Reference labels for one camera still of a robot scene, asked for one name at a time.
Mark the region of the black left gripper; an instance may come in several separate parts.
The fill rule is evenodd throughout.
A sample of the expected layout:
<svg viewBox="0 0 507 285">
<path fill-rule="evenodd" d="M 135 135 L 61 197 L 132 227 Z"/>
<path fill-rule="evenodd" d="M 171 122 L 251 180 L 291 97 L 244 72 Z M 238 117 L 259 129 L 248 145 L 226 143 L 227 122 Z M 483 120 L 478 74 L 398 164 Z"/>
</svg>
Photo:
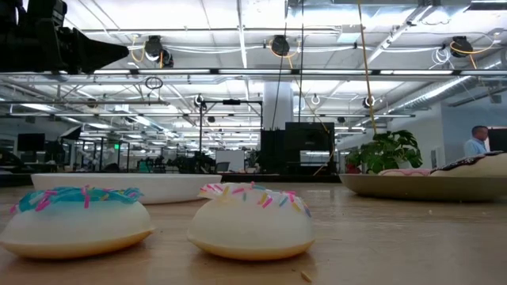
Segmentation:
<svg viewBox="0 0 507 285">
<path fill-rule="evenodd" d="M 0 0 L 0 73 L 65 70 L 93 73 L 129 55 L 63 25 L 63 0 Z"/>
</svg>

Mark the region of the blue-iced sprinkled donut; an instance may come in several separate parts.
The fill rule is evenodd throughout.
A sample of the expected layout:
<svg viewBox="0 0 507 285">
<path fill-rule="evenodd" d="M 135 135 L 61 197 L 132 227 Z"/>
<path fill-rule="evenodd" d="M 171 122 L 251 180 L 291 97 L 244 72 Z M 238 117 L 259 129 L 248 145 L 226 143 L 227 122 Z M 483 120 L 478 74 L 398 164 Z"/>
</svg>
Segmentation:
<svg viewBox="0 0 507 285">
<path fill-rule="evenodd" d="M 154 231 L 138 188 L 57 187 L 14 204 L 0 246 L 20 257 L 64 260 L 135 245 Z"/>
</svg>

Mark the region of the white-iced sprinkled donut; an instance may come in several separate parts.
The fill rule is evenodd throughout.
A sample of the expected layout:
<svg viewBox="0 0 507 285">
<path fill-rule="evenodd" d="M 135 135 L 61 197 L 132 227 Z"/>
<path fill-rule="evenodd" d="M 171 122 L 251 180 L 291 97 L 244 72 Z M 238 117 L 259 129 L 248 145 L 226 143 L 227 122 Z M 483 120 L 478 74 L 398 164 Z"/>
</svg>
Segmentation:
<svg viewBox="0 0 507 285">
<path fill-rule="evenodd" d="M 206 253 L 236 260 L 279 260 L 297 256 L 314 243 L 309 207 L 295 192 L 259 184 L 206 184 L 207 199 L 194 215 L 188 240 Z"/>
</svg>

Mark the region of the pale pink-iced donut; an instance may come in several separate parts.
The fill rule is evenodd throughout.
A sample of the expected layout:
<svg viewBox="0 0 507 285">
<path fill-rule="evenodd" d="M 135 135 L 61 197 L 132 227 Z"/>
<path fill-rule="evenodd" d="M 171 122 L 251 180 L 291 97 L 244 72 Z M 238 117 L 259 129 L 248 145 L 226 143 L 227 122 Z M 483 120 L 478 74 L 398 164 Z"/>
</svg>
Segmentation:
<svg viewBox="0 0 507 285">
<path fill-rule="evenodd" d="M 406 176 L 426 177 L 431 173 L 430 169 L 386 169 L 378 173 L 379 176 Z"/>
</svg>

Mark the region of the chocolate-iced donut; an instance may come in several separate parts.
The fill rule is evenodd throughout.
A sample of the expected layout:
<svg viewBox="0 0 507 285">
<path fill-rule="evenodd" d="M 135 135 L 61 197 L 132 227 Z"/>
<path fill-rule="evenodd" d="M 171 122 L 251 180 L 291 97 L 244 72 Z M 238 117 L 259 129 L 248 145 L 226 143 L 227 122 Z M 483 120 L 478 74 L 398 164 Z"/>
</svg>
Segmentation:
<svg viewBox="0 0 507 285">
<path fill-rule="evenodd" d="M 433 177 L 507 177 L 507 152 L 494 151 L 462 158 L 433 169 Z"/>
</svg>

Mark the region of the long ceiling light strip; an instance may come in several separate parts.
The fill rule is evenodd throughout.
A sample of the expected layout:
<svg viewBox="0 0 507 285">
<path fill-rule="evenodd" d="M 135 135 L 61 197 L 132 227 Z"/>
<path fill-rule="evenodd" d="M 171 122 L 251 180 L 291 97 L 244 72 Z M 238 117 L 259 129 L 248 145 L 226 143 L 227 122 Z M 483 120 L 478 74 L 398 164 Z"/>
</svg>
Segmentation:
<svg viewBox="0 0 507 285">
<path fill-rule="evenodd" d="M 107 69 L 93 75 L 408 75 L 408 76 L 507 76 L 507 70 L 352 70 L 352 69 Z"/>
</svg>

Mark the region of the white plate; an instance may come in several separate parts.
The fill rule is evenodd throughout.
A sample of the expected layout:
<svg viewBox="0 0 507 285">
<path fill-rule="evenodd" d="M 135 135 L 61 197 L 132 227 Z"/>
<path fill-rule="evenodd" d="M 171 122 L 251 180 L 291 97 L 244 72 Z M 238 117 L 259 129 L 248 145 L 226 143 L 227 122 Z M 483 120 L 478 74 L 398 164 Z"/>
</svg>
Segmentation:
<svg viewBox="0 0 507 285">
<path fill-rule="evenodd" d="M 36 190 L 85 185 L 116 190 L 138 188 L 143 193 L 141 203 L 159 204 L 197 200 L 201 187 L 218 184 L 222 177 L 176 173 L 38 173 L 31 180 Z"/>
</svg>

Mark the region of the white building column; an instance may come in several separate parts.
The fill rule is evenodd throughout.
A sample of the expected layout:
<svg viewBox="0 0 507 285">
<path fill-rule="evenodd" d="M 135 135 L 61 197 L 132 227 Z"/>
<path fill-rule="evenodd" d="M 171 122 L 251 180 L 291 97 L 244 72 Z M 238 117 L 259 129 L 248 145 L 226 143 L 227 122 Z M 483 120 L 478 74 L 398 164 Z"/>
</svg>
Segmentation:
<svg viewBox="0 0 507 285">
<path fill-rule="evenodd" d="M 284 130 L 293 120 L 293 90 L 290 82 L 265 82 L 263 127 L 266 131 Z"/>
</svg>

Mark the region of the black cabinet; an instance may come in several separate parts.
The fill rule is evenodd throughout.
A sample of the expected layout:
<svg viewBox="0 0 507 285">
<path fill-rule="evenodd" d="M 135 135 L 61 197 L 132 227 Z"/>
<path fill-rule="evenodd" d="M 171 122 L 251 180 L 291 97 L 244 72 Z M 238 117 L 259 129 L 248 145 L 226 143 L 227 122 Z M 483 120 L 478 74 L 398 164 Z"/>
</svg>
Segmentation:
<svg viewBox="0 0 507 285">
<path fill-rule="evenodd" d="M 264 173 L 331 175 L 337 172 L 333 123 L 287 122 L 261 132 L 258 163 Z"/>
</svg>

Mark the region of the potted green plant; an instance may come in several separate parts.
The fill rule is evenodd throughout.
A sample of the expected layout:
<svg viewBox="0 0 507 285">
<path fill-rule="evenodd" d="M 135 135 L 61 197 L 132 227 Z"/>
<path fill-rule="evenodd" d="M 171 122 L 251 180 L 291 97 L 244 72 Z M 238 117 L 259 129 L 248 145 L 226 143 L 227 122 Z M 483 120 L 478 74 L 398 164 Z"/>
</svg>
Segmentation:
<svg viewBox="0 0 507 285">
<path fill-rule="evenodd" d="M 412 168 L 423 164 L 415 136 L 407 130 L 387 131 L 373 135 L 371 142 L 351 150 L 345 156 L 345 171 L 378 174 L 384 170 L 399 169 L 405 163 Z"/>
</svg>

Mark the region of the tan plate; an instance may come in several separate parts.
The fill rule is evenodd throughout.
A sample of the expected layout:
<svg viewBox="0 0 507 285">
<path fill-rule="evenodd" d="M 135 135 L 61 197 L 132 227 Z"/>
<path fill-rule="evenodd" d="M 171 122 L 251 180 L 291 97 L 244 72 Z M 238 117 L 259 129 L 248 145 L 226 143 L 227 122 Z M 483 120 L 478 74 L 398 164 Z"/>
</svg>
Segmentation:
<svg viewBox="0 0 507 285">
<path fill-rule="evenodd" d="M 507 197 L 507 177 L 412 177 L 342 174 L 359 196 L 397 200 L 484 202 Z"/>
</svg>

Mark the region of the person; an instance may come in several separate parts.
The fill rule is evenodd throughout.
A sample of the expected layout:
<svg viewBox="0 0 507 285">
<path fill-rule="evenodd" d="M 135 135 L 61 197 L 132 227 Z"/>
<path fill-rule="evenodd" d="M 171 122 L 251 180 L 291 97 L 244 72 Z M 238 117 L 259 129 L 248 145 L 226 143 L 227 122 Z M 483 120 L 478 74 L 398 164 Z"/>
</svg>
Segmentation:
<svg viewBox="0 0 507 285">
<path fill-rule="evenodd" d="M 485 141 L 488 139 L 486 126 L 474 126 L 471 129 L 471 138 L 464 143 L 463 151 L 466 157 L 477 156 L 488 152 Z"/>
</svg>

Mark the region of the dark wall monitor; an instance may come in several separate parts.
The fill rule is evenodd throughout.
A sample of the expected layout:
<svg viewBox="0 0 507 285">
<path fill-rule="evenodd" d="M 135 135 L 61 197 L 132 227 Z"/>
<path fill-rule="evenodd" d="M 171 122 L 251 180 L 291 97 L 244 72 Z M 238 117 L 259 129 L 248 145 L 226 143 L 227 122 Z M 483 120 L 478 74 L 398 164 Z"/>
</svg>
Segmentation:
<svg viewBox="0 0 507 285">
<path fill-rule="evenodd" d="M 45 148 L 44 133 L 24 133 L 17 135 L 17 151 L 43 151 Z"/>
</svg>

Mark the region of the black metal frame stand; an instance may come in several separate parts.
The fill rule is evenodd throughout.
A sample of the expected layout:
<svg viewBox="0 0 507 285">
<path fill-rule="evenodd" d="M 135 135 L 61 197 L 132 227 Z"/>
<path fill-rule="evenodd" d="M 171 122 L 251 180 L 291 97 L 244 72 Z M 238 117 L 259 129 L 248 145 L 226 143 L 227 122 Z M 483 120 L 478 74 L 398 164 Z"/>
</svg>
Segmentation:
<svg viewBox="0 0 507 285">
<path fill-rule="evenodd" d="M 202 148 L 203 118 L 204 118 L 203 107 L 205 104 L 210 104 L 210 106 L 207 107 L 208 111 L 211 111 L 213 109 L 213 107 L 217 104 L 222 104 L 222 105 L 246 104 L 249 107 L 251 107 L 254 111 L 256 111 L 256 109 L 254 109 L 252 104 L 259 104 L 261 113 L 259 113 L 257 115 L 261 117 L 261 125 L 263 125 L 263 118 L 262 118 L 263 112 L 264 112 L 263 101 L 240 100 L 240 99 L 205 100 L 203 97 L 200 97 L 200 101 L 198 103 L 198 105 L 199 105 L 199 153 L 200 154 L 202 154 L 202 152 L 203 152 L 203 148 Z"/>
</svg>

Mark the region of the silver ventilation duct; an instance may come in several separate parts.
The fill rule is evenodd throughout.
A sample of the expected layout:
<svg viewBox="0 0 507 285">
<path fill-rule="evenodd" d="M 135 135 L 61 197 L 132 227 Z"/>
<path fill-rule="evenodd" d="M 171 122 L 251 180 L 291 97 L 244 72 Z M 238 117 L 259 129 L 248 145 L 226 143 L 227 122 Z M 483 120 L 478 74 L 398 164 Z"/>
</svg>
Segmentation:
<svg viewBox="0 0 507 285">
<path fill-rule="evenodd" d="M 431 104 L 434 100 L 452 96 L 459 87 L 470 88 L 477 81 L 478 79 L 475 76 L 468 75 L 453 78 L 446 82 L 433 83 L 409 95 L 407 97 L 408 101 L 392 105 L 387 109 L 386 114 L 391 114 L 404 108 L 416 108 Z"/>
</svg>

